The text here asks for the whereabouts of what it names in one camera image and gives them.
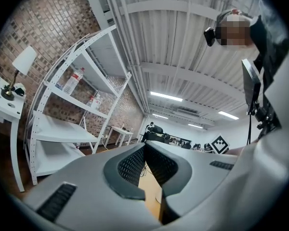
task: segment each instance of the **ceiling beam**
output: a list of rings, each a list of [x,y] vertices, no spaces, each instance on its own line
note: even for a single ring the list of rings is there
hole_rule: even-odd
[[[129,13],[144,12],[150,10],[171,10],[187,12],[188,2],[179,0],[148,0],[127,4],[127,9]],[[190,10],[192,14],[200,15],[214,21],[216,21],[216,17],[220,14],[218,10],[196,3],[191,4]],[[119,11],[121,15],[124,14],[122,7],[119,8]],[[110,12],[106,12],[105,17],[107,19],[111,19],[112,15]]]
[[[167,75],[170,77],[174,77],[176,74],[177,67],[162,65],[162,64],[153,64],[153,63],[141,63],[141,68],[144,72],[153,73],[153,74],[160,74],[160,75]],[[245,95],[238,89],[229,86],[228,84],[214,79],[210,76],[194,72],[188,69],[181,68],[178,73],[177,77],[179,79],[187,80],[190,82],[194,82],[206,87],[209,87],[213,90],[220,91],[230,97],[233,97],[237,100],[245,102]]]
[[[203,124],[206,124],[206,125],[210,125],[210,126],[214,126],[215,123],[214,121],[210,121],[210,120],[207,120],[207,119],[204,119],[204,118],[201,118],[201,117],[195,117],[193,119],[191,118],[187,118],[187,117],[182,117],[180,115],[176,115],[176,114],[173,114],[173,113],[170,113],[168,111],[163,111],[162,109],[158,109],[156,107],[153,107],[153,106],[150,106],[150,110],[152,110],[153,112],[157,112],[157,113],[160,113],[162,115],[167,115],[167,116],[170,116],[170,117],[175,117],[177,119],[180,119],[182,121],[187,121],[189,123],[198,123],[199,125],[203,125]]]
[[[160,98],[158,96],[153,96],[153,95],[151,95],[151,93],[149,91],[147,92],[147,97],[151,98],[151,99],[154,99],[154,100],[157,100],[157,101],[166,101],[168,104],[174,104],[174,105],[177,105],[177,106],[182,106],[182,107],[185,107],[185,108],[188,108],[188,109],[196,110],[196,111],[199,111],[199,112],[204,112],[204,113],[207,113],[207,114],[217,114],[219,112],[216,109],[212,109],[210,107],[207,107],[207,106],[204,106],[204,105],[201,105],[201,104],[198,104],[198,103],[193,103],[193,102],[190,102],[190,101],[186,101],[186,100],[183,100],[182,102],[178,102],[178,101],[171,100],[171,99],[165,99],[165,98]]]

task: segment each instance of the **black grille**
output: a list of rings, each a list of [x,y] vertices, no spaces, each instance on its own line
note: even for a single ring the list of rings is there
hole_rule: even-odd
[[[37,213],[47,220],[54,222],[76,188],[77,186],[69,183],[62,184],[37,210]]]
[[[138,186],[139,176],[144,166],[144,148],[141,148],[119,163],[118,172],[122,178]]]
[[[215,166],[215,167],[220,167],[220,168],[223,168],[223,169],[227,169],[227,170],[231,170],[233,168],[233,166],[234,166],[234,164],[227,164],[227,163],[223,163],[223,162],[220,162],[220,161],[210,162],[210,165]]]
[[[149,146],[145,149],[145,160],[160,186],[178,171],[178,165],[174,160]]]

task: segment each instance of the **shelving unit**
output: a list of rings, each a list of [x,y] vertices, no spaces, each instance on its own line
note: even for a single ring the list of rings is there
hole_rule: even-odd
[[[85,156],[85,154],[76,149],[72,143],[37,141],[36,176],[53,174],[82,156]]]
[[[73,143],[88,142],[92,153],[96,152],[118,100],[131,78],[131,74],[125,69],[112,35],[115,28],[116,25],[113,25],[97,34],[87,35],[80,39],[52,66],[41,82],[30,107],[24,137],[26,159],[34,185],[38,183],[38,176],[52,174],[84,156]],[[84,67],[84,81],[95,90],[107,92],[116,97],[108,114],[87,106],[55,86],[69,66],[73,69]],[[108,82],[107,76],[123,77],[125,79],[123,86],[115,90]],[[98,138],[87,131],[85,115],[82,118],[84,125],[82,127],[82,124],[62,121],[43,114],[47,100],[52,93],[82,108],[85,114],[90,112],[103,117],[105,121]]]

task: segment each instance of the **white wall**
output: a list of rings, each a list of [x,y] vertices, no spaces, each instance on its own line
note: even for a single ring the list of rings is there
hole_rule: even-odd
[[[164,118],[155,118],[150,115],[147,122],[144,123],[144,127],[141,134],[144,133],[146,125],[150,122],[154,122],[164,130],[164,133],[168,133],[173,136],[191,140],[191,145],[200,143],[203,148],[205,143],[212,142],[212,140],[221,133],[221,135],[230,143],[229,149],[235,149],[246,145],[247,136],[249,133],[250,118],[239,119],[231,121],[225,126],[218,126],[211,128],[207,131],[199,130],[190,126],[182,125]],[[251,141],[253,142],[258,138],[260,130],[257,129],[259,122],[252,116],[251,118]]]
[[[154,122],[155,125],[161,127],[164,130],[164,133],[168,133],[179,138],[191,140],[192,146],[195,143],[201,143],[201,145],[203,145],[203,138],[205,132],[199,131],[191,126],[185,126],[173,121],[166,120],[164,118],[155,118],[153,116],[149,117],[149,119],[147,120],[147,124],[145,124],[144,128],[142,129],[141,134],[144,133],[146,125],[150,124],[150,122]]]
[[[255,117],[251,117],[251,142],[258,138],[260,130],[257,129],[257,122]],[[212,142],[212,140],[219,135],[222,136],[230,143],[229,149],[235,149],[246,145],[247,136],[249,134],[250,118],[246,117],[237,121],[233,121],[223,127],[209,129],[205,135],[206,143]]]

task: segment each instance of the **wooden floor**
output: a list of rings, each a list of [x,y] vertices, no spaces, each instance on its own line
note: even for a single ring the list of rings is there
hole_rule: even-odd
[[[108,149],[115,149],[117,146],[110,144],[107,146]],[[11,154],[10,154],[10,138],[0,134],[0,179],[2,184],[5,186],[7,192],[13,194],[19,199],[23,199],[25,195],[33,188],[31,175],[29,167],[26,162],[25,151],[22,149],[23,144],[19,142],[17,145],[17,155],[18,155],[18,166],[20,171],[20,176],[25,188],[25,192],[19,192],[12,168]],[[91,149],[81,149],[85,155],[92,153]],[[97,148],[96,153],[106,151],[103,146]],[[38,182],[41,182],[47,176],[38,177]],[[160,204],[156,201],[155,196],[160,191],[160,186],[157,181],[149,172],[146,176],[140,177],[139,187],[145,191],[146,201],[145,205],[152,212],[152,214],[158,218]]]

